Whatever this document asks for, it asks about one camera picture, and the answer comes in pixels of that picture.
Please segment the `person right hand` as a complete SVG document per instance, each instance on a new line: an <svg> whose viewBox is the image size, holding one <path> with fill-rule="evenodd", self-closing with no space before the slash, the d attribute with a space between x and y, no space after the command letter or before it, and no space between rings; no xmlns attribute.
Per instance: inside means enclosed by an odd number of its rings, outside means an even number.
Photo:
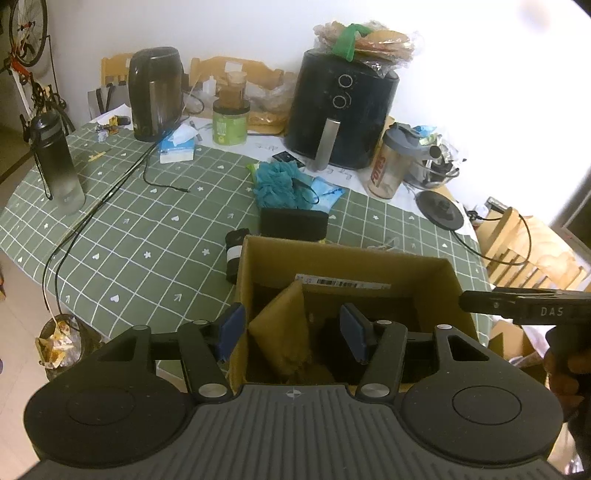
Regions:
<svg viewBox="0 0 591 480"><path fill-rule="evenodd" d="M590 326L556 325L546 334L544 364L573 433L590 436Z"/></svg>

